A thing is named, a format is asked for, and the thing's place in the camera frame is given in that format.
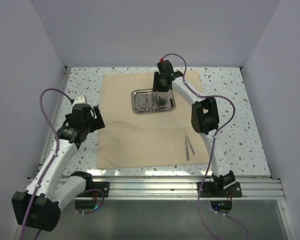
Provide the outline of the beige cloth wrap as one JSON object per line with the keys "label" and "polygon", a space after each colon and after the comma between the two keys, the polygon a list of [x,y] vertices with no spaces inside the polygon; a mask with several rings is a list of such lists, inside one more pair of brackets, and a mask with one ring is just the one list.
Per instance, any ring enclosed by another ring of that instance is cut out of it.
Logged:
{"label": "beige cloth wrap", "polygon": [[[191,107],[173,92],[172,111],[136,114],[131,93],[153,86],[153,73],[105,74],[102,81],[100,113],[105,128],[98,132],[97,168],[121,169],[186,164],[206,164],[209,150],[191,125]],[[185,133],[188,144],[186,158]]]}

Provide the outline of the steel scalpel handle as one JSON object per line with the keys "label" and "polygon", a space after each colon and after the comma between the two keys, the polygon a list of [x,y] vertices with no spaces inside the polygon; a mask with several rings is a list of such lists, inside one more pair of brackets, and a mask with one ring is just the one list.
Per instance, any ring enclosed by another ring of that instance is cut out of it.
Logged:
{"label": "steel scalpel handle", "polygon": [[192,154],[195,155],[195,154],[196,154],[196,153],[195,153],[195,150],[194,150],[194,148],[193,148],[193,146],[192,146],[192,143],[191,143],[191,141],[190,141],[190,139],[189,139],[187,133],[185,133],[185,138],[186,138],[186,141],[187,141],[187,143],[188,143],[188,145],[189,145],[189,147],[190,147],[190,149],[191,149]]}
{"label": "steel scalpel handle", "polygon": [[189,147],[188,147],[188,141],[187,141],[187,137],[184,137],[185,139],[185,152],[186,152],[186,160],[187,162],[190,161],[190,154],[189,154]]}

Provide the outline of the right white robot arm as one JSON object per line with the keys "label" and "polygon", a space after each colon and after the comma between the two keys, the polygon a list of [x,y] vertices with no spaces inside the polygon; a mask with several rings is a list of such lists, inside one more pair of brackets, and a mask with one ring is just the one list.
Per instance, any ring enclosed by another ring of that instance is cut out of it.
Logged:
{"label": "right white robot arm", "polygon": [[[212,189],[217,196],[225,196],[230,190],[231,185],[236,182],[231,168],[220,161],[215,153],[217,134],[234,118],[236,108],[233,102],[221,95],[203,95],[199,90],[192,86],[185,78],[185,74],[174,71],[169,60],[161,58],[157,63],[158,72],[154,73],[153,91],[178,93],[191,107],[191,126],[198,133],[209,153],[207,169],[212,170]],[[230,120],[220,124],[219,111],[216,98],[222,98],[230,103],[233,112]]]}

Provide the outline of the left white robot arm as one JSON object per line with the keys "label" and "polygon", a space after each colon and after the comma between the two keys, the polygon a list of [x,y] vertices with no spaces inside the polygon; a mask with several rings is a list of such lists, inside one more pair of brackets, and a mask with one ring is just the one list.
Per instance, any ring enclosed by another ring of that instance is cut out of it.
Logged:
{"label": "left white robot arm", "polygon": [[72,112],[57,130],[57,140],[34,180],[23,192],[15,192],[12,206],[21,226],[51,232],[59,222],[63,209],[74,197],[93,193],[92,175],[75,171],[69,180],[58,187],[68,162],[77,153],[88,134],[105,127],[98,105],[76,103]]}

